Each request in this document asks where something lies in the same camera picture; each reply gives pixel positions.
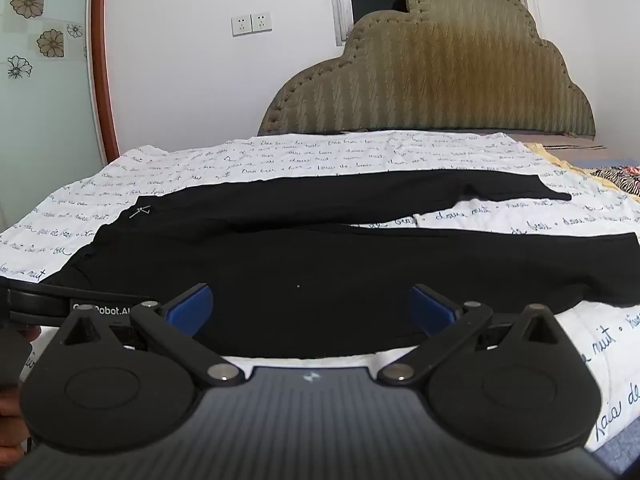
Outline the person's left hand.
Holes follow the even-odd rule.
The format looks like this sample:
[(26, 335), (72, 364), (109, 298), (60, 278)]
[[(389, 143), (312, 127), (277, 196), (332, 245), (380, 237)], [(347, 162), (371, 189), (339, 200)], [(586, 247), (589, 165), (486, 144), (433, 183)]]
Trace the person's left hand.
[(25, 455), (23, 444), (30, 434), (21, 411), (18, 376), (28, 356), (27, 345), (40, 333), (38, 325), (14, 325), (1, 332), (1, 470)]

